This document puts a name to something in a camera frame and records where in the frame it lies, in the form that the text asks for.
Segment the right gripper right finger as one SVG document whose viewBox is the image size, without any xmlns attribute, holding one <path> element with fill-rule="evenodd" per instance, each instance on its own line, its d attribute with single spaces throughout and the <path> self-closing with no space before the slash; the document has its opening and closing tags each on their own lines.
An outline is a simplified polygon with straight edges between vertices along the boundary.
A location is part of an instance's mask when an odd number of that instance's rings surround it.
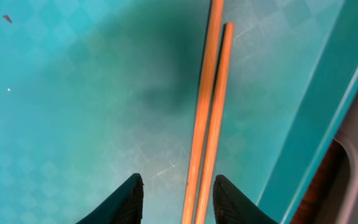
<svg viewBox="0 0 358 224">
<path fill-rule="evenodd" d="M 277 224 L 221 174 L 213 185 L 213 207 L 216 224 Z"/>
</svg>

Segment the wooden chopstick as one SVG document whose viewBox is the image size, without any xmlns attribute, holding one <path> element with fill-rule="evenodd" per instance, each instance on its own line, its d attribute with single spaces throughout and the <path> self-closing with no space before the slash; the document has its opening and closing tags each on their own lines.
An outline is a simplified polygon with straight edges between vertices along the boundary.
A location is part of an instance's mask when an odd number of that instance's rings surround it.
<svg viewBox="0 0 358 224">
<path fill-rule="evenodd" d="M 213 92 L 214 76 L 219 51 L 219 35 L 223 16 L 224 1 L 212 0 L 208 19 L 208 29 L 204 47 L 201 78 L 196 105 L 195 125 L 191 156 L 186 181 L 185 201 L 181 218 L 182 224 L 190 224 L 193 220 L 193 211 L 198 186 L 203 144 L 208 122 L 209 107 Z"/>
<path fill-rule="evenodd" d="M 213 105 L 209 122 L 206 155 L 204 157 L 203 174 L 201 176 L 195 224 L 205 223 L 209 194 L 211 190 L 211 182 L 213 179 L 214 166 L 216 162 L 216 154 L 219 145 L 221 123 L 223 119 L 233 38 L 234 23 L 228 22 L 224 26 L 223 42 L 218 63 L 218 72 L 216 76 Z"/>
</svg>

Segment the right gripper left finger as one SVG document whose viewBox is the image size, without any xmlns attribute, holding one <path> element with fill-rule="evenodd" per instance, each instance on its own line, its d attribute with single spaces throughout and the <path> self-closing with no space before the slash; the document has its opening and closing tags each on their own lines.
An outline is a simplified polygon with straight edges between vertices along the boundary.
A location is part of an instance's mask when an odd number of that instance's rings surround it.
<svg viewBox="0 0 358 224">
<path fill-rule="evenodd" d="M 141 224 L 144 184 L 132 174 L 106 200 L 77 224 Z"/>
</svg>

